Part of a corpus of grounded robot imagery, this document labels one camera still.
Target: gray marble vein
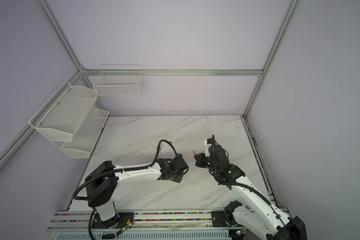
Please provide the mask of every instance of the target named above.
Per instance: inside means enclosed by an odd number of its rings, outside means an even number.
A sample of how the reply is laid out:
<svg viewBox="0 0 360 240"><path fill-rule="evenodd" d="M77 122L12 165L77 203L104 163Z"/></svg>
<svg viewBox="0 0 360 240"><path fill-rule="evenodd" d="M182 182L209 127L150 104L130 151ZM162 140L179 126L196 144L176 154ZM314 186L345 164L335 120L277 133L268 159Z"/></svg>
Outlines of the gray marble vein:
<svg viewBox="0 0 360 240"><path fill-rule="evenodd" d="M217 185L206 169L195 166L193 151L204 151L204 140L215 135L259 191L268 198L262 176L240 116L149 116L110 117L104 127L84 178L104 161L128 166L151 162L159 140L173 143L190 167L181 183L172 181L135 182L117 188L112 200L117 209L162 210L221 208L239 200L226 186ZM162 144L160 158L173 158L173 151ZM85 196L85 190L79 196ZM71 211L91 210L86 201L72 202Z"/></svg>

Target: black and white robotic arm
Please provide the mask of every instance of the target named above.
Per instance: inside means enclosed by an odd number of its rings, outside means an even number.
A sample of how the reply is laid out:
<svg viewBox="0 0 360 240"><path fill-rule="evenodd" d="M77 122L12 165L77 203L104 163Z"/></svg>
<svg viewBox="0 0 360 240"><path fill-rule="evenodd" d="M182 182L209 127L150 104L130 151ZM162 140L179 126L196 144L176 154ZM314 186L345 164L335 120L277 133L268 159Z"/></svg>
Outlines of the black and white robotic arm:
<svg viewBox="0 0 360 240"><path fill-rule="evenodd" d="M229 163L226 151L216 144L214 135L204 144L205 153L195 154L196 166L207 168L219 185L234 191L256 213L237 201L232 202L235 206L226 211L228 225L243 225L262 240L307 239L303 221L291 218L264 197L238 166Z"/></svg>

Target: marble tabletop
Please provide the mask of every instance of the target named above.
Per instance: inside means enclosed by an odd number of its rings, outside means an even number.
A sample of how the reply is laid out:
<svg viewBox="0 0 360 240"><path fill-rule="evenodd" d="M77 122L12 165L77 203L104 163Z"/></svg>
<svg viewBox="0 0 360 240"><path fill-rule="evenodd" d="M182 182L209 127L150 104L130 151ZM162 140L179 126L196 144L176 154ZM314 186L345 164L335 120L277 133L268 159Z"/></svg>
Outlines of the marble tabletop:
<svg viewBox="0 0 360 240"><path fill-rule="evenodd" d="M112 200L120 210L211 209L230 201L243 202L228 187L218 185L205 168L195 166L193 151L204 152L204 140L215 135L229 153L230 163L240 167L257 189L269 198L239 115L109 117L82 182L104 161L128 166L151 162L157 143L166 139L183 155L189 171L181 183L141 181L115 189ZM159 158L173 158L162 143ZM79 196L86 196L83 189ZM91 210L86 201L73 200L70 211Z"/></svg>

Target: white wire basket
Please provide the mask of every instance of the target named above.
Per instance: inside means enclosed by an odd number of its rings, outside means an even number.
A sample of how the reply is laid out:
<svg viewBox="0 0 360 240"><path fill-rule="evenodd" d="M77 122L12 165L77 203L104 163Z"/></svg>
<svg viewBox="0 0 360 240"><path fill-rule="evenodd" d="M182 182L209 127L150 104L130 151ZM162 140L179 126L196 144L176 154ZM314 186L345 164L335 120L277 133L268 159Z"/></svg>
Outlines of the white wire basket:
<svg viewBox="0 0 360 240"><path fill-rule="evenodd" d="M29 124L49 141L72 141L98 97L98 92L83 86L71 86L37 123Z"/></svg>
<svg viewBox="0 0 360 240"><path fill-rule="evenodd" d="M70 158L89 158L108 115L107 111L91 108L72 141L63 142L60 146L61 151Z"/></svg>
<svg viewBox="0 0 360 240"><path fill-rule="evenodd" d="M140 96L144 87L141 65L99 65L93 89L101 97Z"/></svg>

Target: aluminum frame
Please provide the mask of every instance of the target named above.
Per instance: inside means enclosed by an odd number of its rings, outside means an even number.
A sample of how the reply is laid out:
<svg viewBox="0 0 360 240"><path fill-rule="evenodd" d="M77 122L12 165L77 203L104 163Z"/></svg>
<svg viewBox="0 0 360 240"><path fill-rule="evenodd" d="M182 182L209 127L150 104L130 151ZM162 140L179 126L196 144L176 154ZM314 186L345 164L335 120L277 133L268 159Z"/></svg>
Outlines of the aluminum frame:
<svg viewBox="0 0 360 240"><path fill-rule="evenodd" d="M69 58L71 59L73 65L77 69L77 72L69 79L69 83L74 84L81 77L81 79L85 82L87 87L93 89L88 77L100 74L100 70L92 70L92 69L88 70L81 65L72 46L69 44L69 41L66 35L64 34L64 31L61 25L59 24L57 17L53 13L52 8L50 7L48 1L47 0L35 0L35 1L41 8L44 16L46 17L46 20L50 24L52 30L56 34L58 40L62 44L62 47L64 48ZM262 171L263 178L264 180L266 180L266 186L269 187L270 190L269 193L273 195L274 201L276 205L278 205L279 207L280 207L280 203L276 197L276 194L273 191L272 183L269 179L268 173L266 171L265 165L259 153L259 149L256 145L256 142L254 140L253 134L250 130L249 123L246 117L248 116L253 106L253 103L260 91L260 88L264 83L269 68L272 65L272 62L277 54L277 51L279 50L281 42L283 41L288 26L291 24L293 16L300 2L301 0L291 0L286 15L280 26L279 32L275 38L275 41L272 45L272 48L269 52L268 58L262 70L144 70L143 71L143 74L145 76L259 76L257 84L253 90L251 98L243 114L243 124L248 139L250 140L253 152L256 156L256 159L258 160L259 168ZM59 94L61 94L61 92L54 93L53 96L43 105L43 108L48 109L50 107L50 104L52 104L54 100L58 98ZM102 104L100 99L98 99L96 103L100 109L105 110L104 105ZM16 154L16 152L18 152L20 147L23 146L23 144L28 140L28 138L33 134L33 132L34 129L30 125L28 125L26 128L24 128L21 134L12 142L12 144L1 154L0 173L2 172L2 170L5 169L5 167L8 165L8 163Z"/></svg>

